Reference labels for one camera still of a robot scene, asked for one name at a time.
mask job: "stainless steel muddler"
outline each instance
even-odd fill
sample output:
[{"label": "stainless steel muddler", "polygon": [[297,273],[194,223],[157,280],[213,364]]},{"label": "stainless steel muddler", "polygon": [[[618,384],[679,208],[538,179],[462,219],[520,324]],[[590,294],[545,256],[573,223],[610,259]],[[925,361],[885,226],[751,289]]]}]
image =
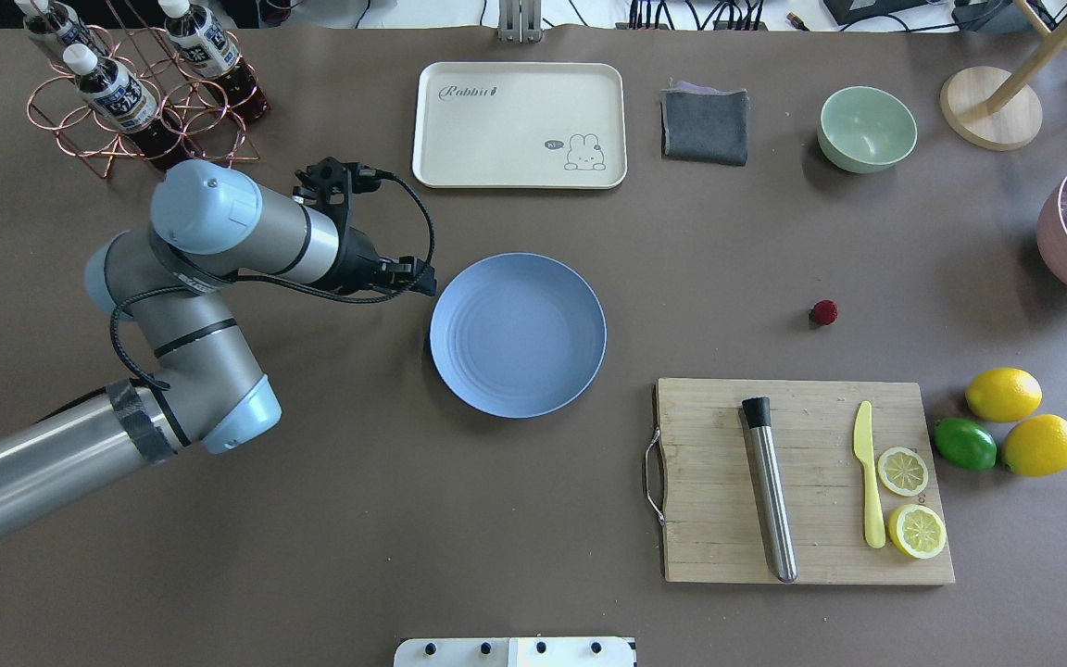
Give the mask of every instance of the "stainless steel muddler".
[{"label": "stainless steel muddler", "polygon": [[780,485],[780,463],[776,460],[776,443],[771,439],[771,412],[767,397],[747,398],[744,415],[754,448],[754,471],[763,491],[765,518],[770,542],[769,556],[776,577],[790,584],[797,579],[797,554],[793,550],[789,510],[784,507],[784,489]]}]

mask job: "yellow knife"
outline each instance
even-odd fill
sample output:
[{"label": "yellow knife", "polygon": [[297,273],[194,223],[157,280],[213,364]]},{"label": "yellow knife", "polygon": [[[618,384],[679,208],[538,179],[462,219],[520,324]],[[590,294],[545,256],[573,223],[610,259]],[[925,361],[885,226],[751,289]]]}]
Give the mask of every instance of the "yellow knife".
[{"label": "yellow knife", "polygon": [[875,480],[875,446],[872,444],[872,401],[859,406],[855,418],[855,459],[863,464],[863,537],[873,549],[887,543],[883,536],[883,510],[880,487]]}]

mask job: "wooden cutting board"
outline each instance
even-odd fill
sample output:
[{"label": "wooden cutting board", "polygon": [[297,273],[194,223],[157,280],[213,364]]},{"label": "wooden cutting board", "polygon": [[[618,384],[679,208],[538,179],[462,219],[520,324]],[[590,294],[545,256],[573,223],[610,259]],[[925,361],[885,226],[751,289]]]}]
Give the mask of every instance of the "wooden cutting board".
[{"label": "wooden cutting board", "polygon": [[669,582],[778,584],[768,569],[758,485],[749,465],[740,401],[768,397],[784,504],[797,551],[797,584],[952,584],[949,544],[917,560],[888,540],[863,541],[863,473],[853,452],[855,414],[872,401],[875,456],[919,452],[930,480],[919,497],[880,485],[888,512],[921,503],[945,519],[920,387],[913,383],[692,380],[656,383],[664,460],[664,557]]}]

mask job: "blue plate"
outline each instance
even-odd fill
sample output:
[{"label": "blue plate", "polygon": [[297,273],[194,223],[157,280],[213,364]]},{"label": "blue plate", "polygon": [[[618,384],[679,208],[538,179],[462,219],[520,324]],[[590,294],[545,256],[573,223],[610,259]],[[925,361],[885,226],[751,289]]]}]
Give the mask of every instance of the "blue plate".
[{"label": "blue plate", "polygon": [[497,417],[537,417],[575,400],[606,346],[595,291],[571,267],[530,253],[466,267],[431,320],[431,354],[444,383]]}]

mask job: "wooden pole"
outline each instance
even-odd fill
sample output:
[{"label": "wooden pole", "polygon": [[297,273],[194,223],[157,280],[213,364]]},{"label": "wooden pole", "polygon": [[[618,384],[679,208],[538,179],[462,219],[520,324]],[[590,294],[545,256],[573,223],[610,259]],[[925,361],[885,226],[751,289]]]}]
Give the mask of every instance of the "wooden pole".
[{"label": "wooden pole", "polygon": [[989,100],[986,100],[986,109],[993,114],[1007,106],[1007,102],[1012,101],[1012,98],[1016,97],[1020,90],[1023,90],[1024,85],[1029,84],[1029,81],[1032,81],[1065,46],[1067,46],[1067,17],[1042,39],[1040,47],[1012,74],[1010,79],[1003,81],[1003,84],[994,90]]}]

